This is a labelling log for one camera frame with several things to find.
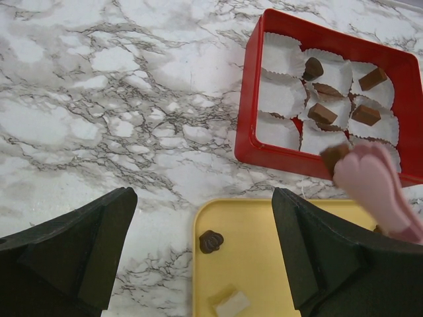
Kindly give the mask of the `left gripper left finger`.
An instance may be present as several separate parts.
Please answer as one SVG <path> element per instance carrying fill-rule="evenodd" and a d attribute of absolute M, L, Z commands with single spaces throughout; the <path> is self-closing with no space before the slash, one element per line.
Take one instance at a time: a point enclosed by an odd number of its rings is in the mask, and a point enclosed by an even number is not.
<path fill-rule="evenodd" d="M 2 316 L 101 316 L 137 205 L 118 188 L 1 238 Z"/>

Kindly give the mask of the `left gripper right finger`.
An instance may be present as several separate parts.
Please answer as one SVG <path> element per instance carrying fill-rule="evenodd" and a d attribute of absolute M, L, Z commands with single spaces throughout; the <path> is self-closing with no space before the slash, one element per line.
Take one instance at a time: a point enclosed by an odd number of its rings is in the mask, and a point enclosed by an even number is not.
<path fill-rule="evenodd" d="M 272 210 L 302 316 L 421 316 L 422 246 L 395 240 L 276 188 Z"/>

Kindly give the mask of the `white chocolate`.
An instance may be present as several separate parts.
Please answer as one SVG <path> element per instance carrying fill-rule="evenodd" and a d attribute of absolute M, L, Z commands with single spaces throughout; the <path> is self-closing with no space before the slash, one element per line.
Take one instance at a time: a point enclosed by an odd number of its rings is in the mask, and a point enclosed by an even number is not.
<path fill-rule="evenodd" d="M 234 317 L 250 306 L 250 300 L 236 287 L 228 285 L 210 299 L 215 315 L 218 317 Z"/>

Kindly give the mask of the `pink silicone tongs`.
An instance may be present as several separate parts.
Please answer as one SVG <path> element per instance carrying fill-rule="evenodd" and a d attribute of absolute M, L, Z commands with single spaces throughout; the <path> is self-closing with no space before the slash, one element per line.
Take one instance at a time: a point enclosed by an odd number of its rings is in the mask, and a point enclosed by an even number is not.
<path fill-rule="evenodd" d="M 363 141 L 334 166 L 334 183 L 363 207 L 387 236 L 422 244 L 422 221 L 403 195 L 384 145 Z"/>

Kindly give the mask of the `brown bar chocolate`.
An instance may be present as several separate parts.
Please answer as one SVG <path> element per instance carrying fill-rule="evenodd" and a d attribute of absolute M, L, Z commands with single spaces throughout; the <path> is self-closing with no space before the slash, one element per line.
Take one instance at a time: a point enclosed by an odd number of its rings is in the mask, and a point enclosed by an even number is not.
<path fill-rule="evenodd" d="M 343 159 L 349 152 L 350 148 L 346 143 L 328 147 L 324 151 L 320 152 L 320 157 L 331 178 L 334 175 L 334 167 L 336 163 Z"/>

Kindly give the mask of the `dark heart chocolate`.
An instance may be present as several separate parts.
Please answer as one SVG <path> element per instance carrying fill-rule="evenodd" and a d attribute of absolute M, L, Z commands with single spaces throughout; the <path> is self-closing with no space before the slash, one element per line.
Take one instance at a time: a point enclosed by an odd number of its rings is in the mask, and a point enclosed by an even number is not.
<path fill-rule="evenodd" d="M 324 69 L 321 62 L 315 58 L 310 57 L 305 63 L 305 71 L 303 73 L 303 80 L 313 81 L 324 74 Z"/>

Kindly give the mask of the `red chocolate box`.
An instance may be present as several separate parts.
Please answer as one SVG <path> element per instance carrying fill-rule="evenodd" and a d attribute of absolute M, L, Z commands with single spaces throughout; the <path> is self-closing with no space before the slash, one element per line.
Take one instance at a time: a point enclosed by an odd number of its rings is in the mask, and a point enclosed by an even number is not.
<path fill-rule="evenodd" d="M 265 32 L 293 37 L 305 49 L 327 50 L 384 69 L 395 89 L 393 112 L 399 119 L 397 149 L 401 157 L 401 184 L 409 187 L 422 183 L 422 82 L 417 58 L 275 9 L 263 12 L 247 42 L 235 140 L 237 160 L 304 176 L 329 178 L 320 156 L 267 145 L 256 138 Z"/>

